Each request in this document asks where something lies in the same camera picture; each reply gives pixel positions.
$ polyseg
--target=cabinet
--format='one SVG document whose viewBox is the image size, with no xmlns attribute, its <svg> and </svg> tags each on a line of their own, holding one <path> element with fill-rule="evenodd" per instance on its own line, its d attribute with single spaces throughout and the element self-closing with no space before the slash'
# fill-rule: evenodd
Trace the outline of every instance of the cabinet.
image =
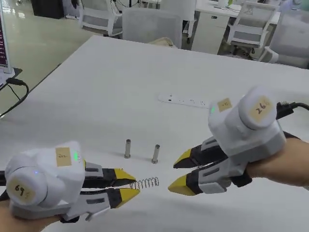
<svg viewBox="0 0 309 232">
<path fill-rule="evenodd" d="M 31 0 L 35 16 L 48 18 L 63 18 L 62 0 Z"/>
<path fill-rule="evenodd" d="M 192 51 L 218 54 L 229 17 L 201 12 Z"/>
</svg>

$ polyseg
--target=yellow fingertip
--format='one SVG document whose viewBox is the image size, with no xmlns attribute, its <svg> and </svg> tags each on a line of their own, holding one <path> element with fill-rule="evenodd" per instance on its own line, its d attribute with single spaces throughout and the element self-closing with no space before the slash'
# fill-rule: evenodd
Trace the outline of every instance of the yellow fingertip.
<svg viewBox="0 0 309 232">
<path fill-rule="evenodd" d="M 184 152 L 184 153 L 179 157 L 179 159 L 174 163 L 174 165 L 177 164 L 178 162 L 180 162 L 180 161 L 183 160 L 183 159 L 189 158 L 189 157 L 190 157 L 190 154 L 191 154 L 191 149 L 189 149 L 189 150 L 187 150 L 186 152 Z"/>
<path fill-rule="evenodd" d="M 169 187 L 170 192 L 175 192 L 185 196 L 195 196 L 196 194 L 186 185 L 187 176 L 181 176 L 175 180 Z"/>
<path fill-rule="evenodd" d="M 135 177 L 123 171 L 121 168 L 115 168 L 116 178 L 119 179 L 128 179 L 128 180 L 136 180 Z"/>
<path fill-rule="evenodd" d="M 124 205 L 128 201 L 130 201 L 133 197 L 140 193 L 137 189 L 130 189 L 130 188 L 120 188 L 120 195 L 121 195 L 121 203 L 116 207 L 119 208 L 120 206 Z"/>
</svg>

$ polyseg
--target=white cabinet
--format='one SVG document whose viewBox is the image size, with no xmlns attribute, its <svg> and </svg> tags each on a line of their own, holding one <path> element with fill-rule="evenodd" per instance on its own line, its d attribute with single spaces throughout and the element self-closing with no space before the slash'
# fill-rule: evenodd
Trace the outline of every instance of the white cabinet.
<svg viewBox="0 0 309 232">
<path fill-rule="evenodd" d="M 217 54 L 221 45 L 229 17 L 201 13 L 192 51 Z"/>
</svg>

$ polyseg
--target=label sticker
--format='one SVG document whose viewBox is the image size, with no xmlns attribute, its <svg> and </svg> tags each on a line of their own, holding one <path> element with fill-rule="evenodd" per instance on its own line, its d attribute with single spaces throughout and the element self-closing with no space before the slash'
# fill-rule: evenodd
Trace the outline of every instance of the label sticker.
<svg viewBox="0 0 309 232">
<path fill-rule="evenodd" d="M 71 154 L 69 147 L 57 147 L 56 148 L 56 159 L 57 159 L 57 166 L 71 166 Z"/>
<path fill-rule="evenodd" d="M 31 202 L 35 197 L 35 192 L 21 181 L 19 181 L 17 178 L 13 178 L 10 181 L 7 189 L 20 201 L 25 203 Z"/>
<path fill-rule="evenodd" d="M 250 116 L 259 123 L 264 119 L 273 109 L 273 104 L 266 96 L 261 96 L 257 103 L 250 110 Z"/>
<path fill-rule="evenodd" d="M 232 108 L 232 103 L 229 98 L 225 98 L 224 100 L 218 102 L 219 111 L 222 112 L 224 110 L 228 110 Z"/>
</svg>

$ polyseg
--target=green led light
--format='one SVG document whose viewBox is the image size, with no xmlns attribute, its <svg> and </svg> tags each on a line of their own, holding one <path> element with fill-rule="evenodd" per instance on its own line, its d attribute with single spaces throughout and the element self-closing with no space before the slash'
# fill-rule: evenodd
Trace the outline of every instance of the green led light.
<svg viewBox="0 0 309 232">
<path fill-rule="evenodd" d="M 74 159 L 75 159 L 76 161 L 78 161 L 78 154 L 77 154 L 77 152 L 74 152 Z"/>
</svg>

